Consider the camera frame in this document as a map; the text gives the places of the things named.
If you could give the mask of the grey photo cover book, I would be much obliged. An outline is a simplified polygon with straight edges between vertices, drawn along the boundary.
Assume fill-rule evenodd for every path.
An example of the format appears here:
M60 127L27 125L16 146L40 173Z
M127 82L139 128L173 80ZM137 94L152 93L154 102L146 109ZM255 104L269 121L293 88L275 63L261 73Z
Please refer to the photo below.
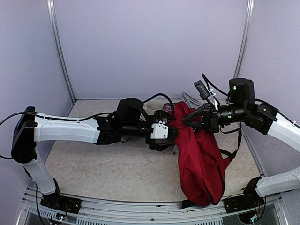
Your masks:
M189 94L187 94L184 91L181 92L180 97L181 97L182 101L185 102L189 108L197 109L203 105L202 102L193 98L192 96L190 96Z

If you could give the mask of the red backpack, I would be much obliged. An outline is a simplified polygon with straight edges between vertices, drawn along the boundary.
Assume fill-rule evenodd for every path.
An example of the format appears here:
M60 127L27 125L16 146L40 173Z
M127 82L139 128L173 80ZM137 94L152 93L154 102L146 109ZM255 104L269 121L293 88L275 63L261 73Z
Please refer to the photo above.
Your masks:
M181 207L217 205L225 192L225 170L237 151L231 153L219 148L213 133L184 125L183 118L195 112L185 102L177 103L174 111L171 126L178 129L175 144L180 187L186 196Z

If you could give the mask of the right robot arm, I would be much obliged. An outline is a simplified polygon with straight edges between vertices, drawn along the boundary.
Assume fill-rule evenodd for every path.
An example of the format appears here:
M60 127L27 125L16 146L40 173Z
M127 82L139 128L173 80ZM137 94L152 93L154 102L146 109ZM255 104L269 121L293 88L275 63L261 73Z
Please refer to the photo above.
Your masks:
M186 126L217 133L224 126L244 122L246 126L270 137L281 140L296 151L300 150L299 125L269 103L255 98L254 83L246 78L229 80L229 104L220 105L207 101L195 112L183 118ZM300 169L269 177L252 178L237 197L224 200L226 212L246 210L266 203L268 195L287 192L300 187Z

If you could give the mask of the white Designer Fate book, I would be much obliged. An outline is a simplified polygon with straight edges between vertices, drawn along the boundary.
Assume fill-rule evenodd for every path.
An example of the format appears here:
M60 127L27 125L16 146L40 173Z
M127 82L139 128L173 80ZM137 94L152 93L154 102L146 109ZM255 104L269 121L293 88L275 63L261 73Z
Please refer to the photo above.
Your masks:
M167 113L172 113L174 112L174 104L170 104L170 103L165 103L163 109L167 112Z

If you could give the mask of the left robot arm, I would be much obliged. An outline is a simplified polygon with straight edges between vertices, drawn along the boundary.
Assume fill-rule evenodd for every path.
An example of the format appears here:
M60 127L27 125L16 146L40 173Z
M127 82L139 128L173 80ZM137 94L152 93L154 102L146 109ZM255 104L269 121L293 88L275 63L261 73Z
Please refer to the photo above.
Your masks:
M118 103L114 112L98 113L86 118L47 115L29 106L19 112L14 128L10 158L20 163L42 194L41 205L65 213L78 214L82 201L64 196L59 185L42 162L37 143L44 141L75 141L94 145L110 145L128 139L143 138L151 150L164 151L175 144L178 130L171 126L174 113L156 110L146 113L136 98Z

